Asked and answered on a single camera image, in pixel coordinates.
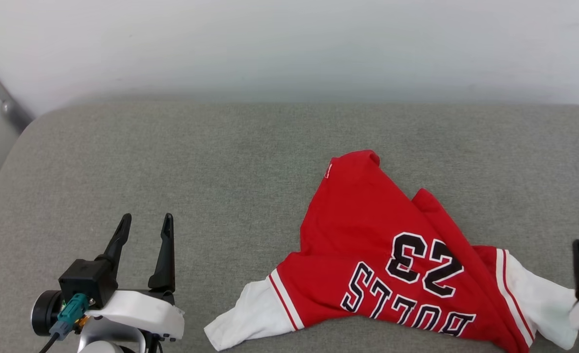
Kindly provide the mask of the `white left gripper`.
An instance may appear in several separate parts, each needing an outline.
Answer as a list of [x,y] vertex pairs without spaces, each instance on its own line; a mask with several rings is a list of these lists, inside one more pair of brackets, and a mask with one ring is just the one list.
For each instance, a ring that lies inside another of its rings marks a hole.
[[[95,258],[107,264],[111,279],[117,280],[123,246],[130,236],[132,217],[124,214],[104,252]],[[175,291],[174,219],[166,214],[161,229],[161,248],[155,272],[148,280],[151,291]],[[119,340],[143,342],[143,333],[181,340],[184,335],[182,311],[164,300],[139,291],[117,290],[101,310],[89,310],[86,341]]]

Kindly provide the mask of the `red and white basketball jersey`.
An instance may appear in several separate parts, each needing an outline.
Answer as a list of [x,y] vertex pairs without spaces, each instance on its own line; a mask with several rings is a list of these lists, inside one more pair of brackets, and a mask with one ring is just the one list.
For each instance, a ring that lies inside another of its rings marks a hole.
[[408,199],[371,150],[333,158],[300,228],[300,250],[204,331],[217,351],[326,320],[364,316],[529,353],[540,333],[570,350],[575,292],[508,250],[471,245],[425,189]]

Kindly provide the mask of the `grey fabric sofa seat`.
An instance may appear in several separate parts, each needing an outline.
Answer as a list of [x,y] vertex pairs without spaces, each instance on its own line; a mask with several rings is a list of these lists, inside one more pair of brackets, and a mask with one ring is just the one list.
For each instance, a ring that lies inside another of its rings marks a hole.
[[299,249],[299,226],[335,156],[371,149],[411,198],[426,188],[473,244],[574,285],[579,106],[111,102],[51,112],[0,170],[0,353],[38,353],[31,309],[77,258],[132,215],[118,282],[144,288],[166,213],[175,223],[184,339]]

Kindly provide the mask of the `grey metal rail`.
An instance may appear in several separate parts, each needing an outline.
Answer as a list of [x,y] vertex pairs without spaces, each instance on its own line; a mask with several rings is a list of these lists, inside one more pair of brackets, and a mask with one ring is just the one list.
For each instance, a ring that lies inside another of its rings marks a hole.
[[23,107],[9,93],[0,81],[0,110],[2,115],[9,121],[14,129],[21,134],[27,128],[34,118],[27,113]]

